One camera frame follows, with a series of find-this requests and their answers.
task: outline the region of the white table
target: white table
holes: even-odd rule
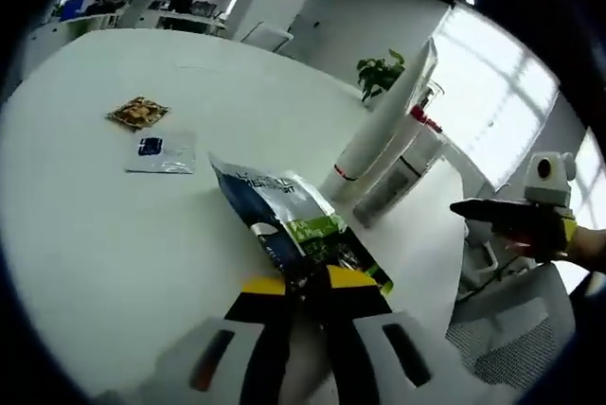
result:
[[[197,133],[195,174],[123,171],[133,135],[104,116],[139,95],[172,108],[160,127]],[[145,29],[88,33],[16,90],[0,126],[9,270],[43,341],[85,392],[139,382],[160,351],[223,315],[245,279],[273,273],[206,152],[319,185],[368,116],[359,95],[248,45]],[[448,210],[460,177],[442,165],[376,232],[361,232],[395,281],[390,303],[441,333],[463,242],[463,221]]]

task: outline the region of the small white packet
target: small white packet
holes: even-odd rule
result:
[[[193,132],[144,129],[135,136],[126,171],[191,174],[196,161],[195,141]]]

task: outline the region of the round table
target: round table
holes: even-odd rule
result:
[[[171,107],[159,128],[196,133],[194,174],[124,171],[134,135],[104,116],[137,96]],[[273,273],[206,153],[319,185],[368,117],[359,97],[248,45],[147,29],[88,33],[17,88],[0,126],[7,262],[32,324],[84,392],[138,383],[167,346],[224,315],[243,281]],[[440,173],[404,213],[354,228],[395,282],[390,304],[443,333],[463,221],[448,210],[460,176],[448,163]]]

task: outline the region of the potted plant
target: potted plant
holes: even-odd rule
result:
[[[396,60],[393,64],[385,62],[384,58],[359,60],[358,85],[362,85],[362,102],[377,97],[389,88],[404,71],[404,57],[395,50],[389,49],[389,55]]]

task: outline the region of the green plant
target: green plant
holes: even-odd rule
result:
[[[358,61],[356,69],[358,70],[358,84],[362,84],[363,87],[362,102],[389,90],[404,71],[404,57],[391,48],[389,55],[396,59],[395,63],[387,64],[384,58]]]

